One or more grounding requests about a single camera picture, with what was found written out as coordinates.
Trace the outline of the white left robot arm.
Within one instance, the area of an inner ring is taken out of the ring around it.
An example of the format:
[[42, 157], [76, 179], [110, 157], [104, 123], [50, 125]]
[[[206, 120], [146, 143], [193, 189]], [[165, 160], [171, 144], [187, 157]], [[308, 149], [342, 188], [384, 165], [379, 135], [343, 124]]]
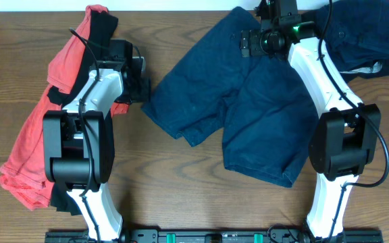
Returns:
[[149, 101], [145, 66], [137, 47], [112, 39], [76, 97], [44, 115], [46, 177], [74, 200], [88, 226], [84, 232], [48, 232], [46, 242], [124, 242], [124, 220], [107, 183], [114, 162], [111, 107]]

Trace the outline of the dark blue shorts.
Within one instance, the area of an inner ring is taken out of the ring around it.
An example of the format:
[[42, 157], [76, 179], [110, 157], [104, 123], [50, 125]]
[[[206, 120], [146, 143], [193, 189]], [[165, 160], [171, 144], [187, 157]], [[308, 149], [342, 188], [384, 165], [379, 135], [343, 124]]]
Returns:
[[251, 13], [234, 8], [163, 78], [142, 110], [191, 146], [223, 130], [226, 169], [289, 188], [307, 159], [318, 114], [288, 62], [242, 56], [242, 31], [259, 27]]

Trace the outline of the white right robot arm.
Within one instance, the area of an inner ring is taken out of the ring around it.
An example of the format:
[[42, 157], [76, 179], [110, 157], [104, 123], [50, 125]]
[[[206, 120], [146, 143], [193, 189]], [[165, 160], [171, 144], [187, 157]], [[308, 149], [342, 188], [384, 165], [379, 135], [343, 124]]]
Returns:
[[303, 229], [269, 229], [272, 242], [382, 242], [380, 230], [344, 229], [342, 220], [351, 189], [373, 161], [380, 110], [366, 105], [349, 88], [329, 56], [315, 22], [305, 22], [296, 1], [262, 0], [255, 9], [258, 30], [242, 31], [243, 57], [286, 57], [315, 104], [319, 121], [309, 142], [309, 160], [317, 173], [315, 196]]

